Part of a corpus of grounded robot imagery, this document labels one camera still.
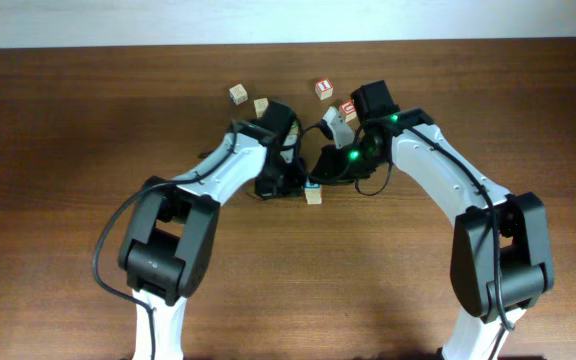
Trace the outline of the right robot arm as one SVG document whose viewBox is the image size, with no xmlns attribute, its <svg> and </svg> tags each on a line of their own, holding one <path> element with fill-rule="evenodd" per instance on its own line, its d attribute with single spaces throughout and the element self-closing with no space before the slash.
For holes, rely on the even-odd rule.
<svg viewBox="0 0 576 360">
<path fill-rule="evenodd" d="M 401 109 L 384 81 L 359 87 L 317 126 L 332 143 L 311 180 L 357 185 L 386 164 L 410 176 L 451 222 L 450 281 L 460 309 L 437 358 L 497 358 L 516 322 L 554 286 L 543 202 L 487 178 L 428 113 Z"/>
</svg>

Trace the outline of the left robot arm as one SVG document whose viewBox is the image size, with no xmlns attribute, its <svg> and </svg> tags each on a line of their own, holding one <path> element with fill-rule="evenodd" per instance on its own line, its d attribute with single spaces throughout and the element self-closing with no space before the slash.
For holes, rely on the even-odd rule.
<svg viewBox="0 0 576 360">
<path fill-rule="evenodd" d="M 297 127 L 296 113 L 271 101 L 192 170 L 144 183 L 118 254 L 137 307 L 135 358 L 182 358 L 186 301 L 207 272 L 221 207 L 248 182 L 263 200 L 300 190 L 303 177 L 282 155 Z"/>
</svg>

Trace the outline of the plain wooden picture block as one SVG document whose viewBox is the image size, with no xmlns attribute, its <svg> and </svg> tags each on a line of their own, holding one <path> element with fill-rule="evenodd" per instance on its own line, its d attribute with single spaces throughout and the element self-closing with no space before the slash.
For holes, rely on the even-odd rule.
<svg viewBox="0 0 576 360">
<path fill-rule="evenodd" d="M 261 118 L 268 108 L 269 101 L 267 98 L 259 98 L 253 101 L 254 110 L 257 118 Z"/>
</svg>

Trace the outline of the green letter Z block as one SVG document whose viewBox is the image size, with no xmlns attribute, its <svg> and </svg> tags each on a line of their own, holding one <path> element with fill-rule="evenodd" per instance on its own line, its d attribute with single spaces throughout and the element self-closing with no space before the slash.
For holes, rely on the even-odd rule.
<svg viewBox="0 0 576 360">
<path fill-rule="evenodd" d="M 299 134 L 300 125 L 297 121 L 293 122 L 289 131 L 290 135 L 298 135 Z"/>
</svg>

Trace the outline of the red letter U block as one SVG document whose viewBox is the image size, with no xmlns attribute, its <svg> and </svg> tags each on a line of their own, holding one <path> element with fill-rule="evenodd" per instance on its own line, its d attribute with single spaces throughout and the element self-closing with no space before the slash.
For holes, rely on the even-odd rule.
<svg viewBox="0 0 576 360">
<path fill-rule="evenodd" d="M 339 106 L 339 113 L 344 122 L 352 121 L 357 117 L 357 112 L 352 100 L 342 103 Z"/>
</svg>

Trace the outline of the wooden block far left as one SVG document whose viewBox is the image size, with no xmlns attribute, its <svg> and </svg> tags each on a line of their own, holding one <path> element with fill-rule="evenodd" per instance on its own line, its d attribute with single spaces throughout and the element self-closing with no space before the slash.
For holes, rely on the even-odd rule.
<svg viewBox="0 0 576 360">
<path fill-rule="evenodd" d="M 248 93 L 242 84 L 231 87 L 229 95 L 235 105 L 240 105 L 248 100 Z"/>
</svg>

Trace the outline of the red letter I block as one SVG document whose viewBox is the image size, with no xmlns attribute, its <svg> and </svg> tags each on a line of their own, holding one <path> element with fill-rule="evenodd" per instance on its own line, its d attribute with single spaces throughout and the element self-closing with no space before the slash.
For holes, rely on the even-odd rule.
<svg viewBox="0 0 576 360">
<path fill-rule="evenodd" d="M 315 93 L 320 100 L 330 98 L 334 93 L 334 87 L 329 79 L 324 78 L 315 83 Z"/>
</svg>

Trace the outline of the wooden block blue side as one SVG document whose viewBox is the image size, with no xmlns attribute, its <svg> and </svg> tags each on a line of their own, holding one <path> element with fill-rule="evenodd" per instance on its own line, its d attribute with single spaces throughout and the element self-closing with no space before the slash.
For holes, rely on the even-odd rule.
<svg viewBox="0 0 576 360">
<path fill-rule="evenodd" d="M 307 181 L 304 185 L 304 195 L 308 205 L 322 203 L 322 185 Z"/>
</svg>

